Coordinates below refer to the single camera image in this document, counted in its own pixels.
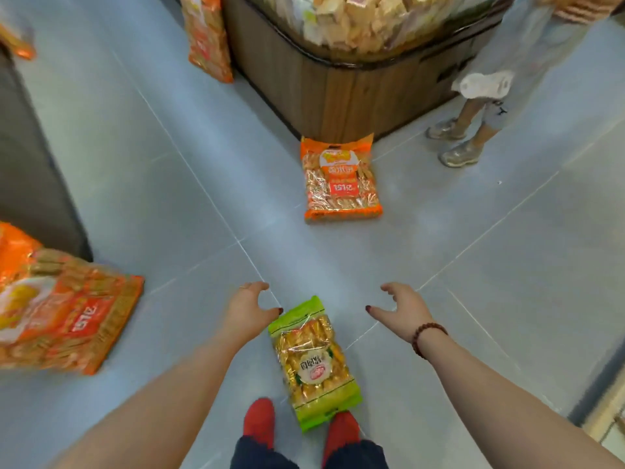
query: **gray tile floor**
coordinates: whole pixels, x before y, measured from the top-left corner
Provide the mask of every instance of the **gray tile floor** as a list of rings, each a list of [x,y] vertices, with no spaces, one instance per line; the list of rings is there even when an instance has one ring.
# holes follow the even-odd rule
[[[481,162],[424,138],[452,101],[376,143],[382,220],[307,226],[298,142],[250,86],[186,61],[161,0],[12,0],[37,30],[21,63],[98,261],[147,278],[95,377],[0,373],[0,466],[36,469],[211,334],[238,284],[267,306],[318,294],[391,467],[486,467],[434,373],[364,313],[397,279],[473,354],[567,414],[623,334],[625,30],[598,25]],[[277,447],[318,468],[265,335],[232,364],[184,469],[228,467],[247,405],[277,405]]]

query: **snack package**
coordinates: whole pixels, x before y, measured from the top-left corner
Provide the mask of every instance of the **snack package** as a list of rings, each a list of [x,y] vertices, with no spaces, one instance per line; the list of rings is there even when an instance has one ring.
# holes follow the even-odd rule
[[[0,42],[9,50],[27,60],[37,55],[35,30],[30,23],[4,2],[0,4]]]
[[[140,276],[43,248],[0,222],[0,368],[93,375],[142,290]]]
[[[318,297],[277,318],[269,332],[303,432],[363,401]]]
[[[221,0],[180,0],[189,61],[221,82],[234,82]]]
[[[371,172],[373,135],[333,145],[302,138],[307,221],[368,219],[382,214]]]

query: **display counter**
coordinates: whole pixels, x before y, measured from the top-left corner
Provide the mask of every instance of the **display counter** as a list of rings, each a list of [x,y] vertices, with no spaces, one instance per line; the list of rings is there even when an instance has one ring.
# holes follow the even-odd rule
[[[263,0],[223,0],[234,62],[297,136],[379,139],[451,99],[512,0],[491,0],[374,52],[305,38]]]

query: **pant leg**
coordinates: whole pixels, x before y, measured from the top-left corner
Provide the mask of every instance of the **pant leg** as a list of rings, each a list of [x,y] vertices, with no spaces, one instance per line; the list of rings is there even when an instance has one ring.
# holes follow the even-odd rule
[[[388,469],[388,465],[380,446],[362,440],[337,449],[323,469]]]
[[[237,441],[230,469],[299,469],[280,453],[257,443],[249,436]]]

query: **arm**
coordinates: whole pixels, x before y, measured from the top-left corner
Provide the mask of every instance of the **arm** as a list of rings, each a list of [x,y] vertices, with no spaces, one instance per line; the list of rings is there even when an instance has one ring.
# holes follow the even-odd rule
[[[411,342],[416,329],[434,322],[421,298],[401,283],[382,285],[397,311],[368,307],[369,314]],[[494,469],[623,469],[625,465],[565,418],[469,354],[437,329],[419,336],[460,419]]]
[[[264,311],[266,283],[232,297],[216,334],[131,396],[63,453],[52,469],[178,469],[213,405],[234,355],[281,310]]]

